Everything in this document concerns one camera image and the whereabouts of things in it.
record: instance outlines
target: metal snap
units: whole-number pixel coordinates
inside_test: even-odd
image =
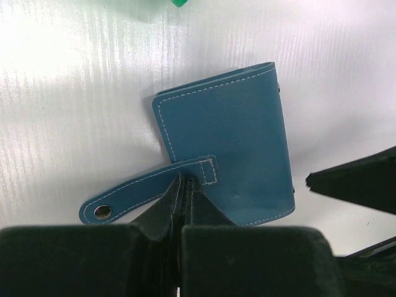
[[[98,220],[106,220],[111,215],[111,207],[109,205],[98,206],[93,214]]]

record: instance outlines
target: blue wallet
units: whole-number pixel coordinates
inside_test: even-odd
[[[195,176],[237,225],[295,209],[285,125],[273,62],[159,93],[153,110],[171,165],[86,201],[83,223],[111,223],[161,197],[179,174]],[[98,215],[106,207],[106,215]]]

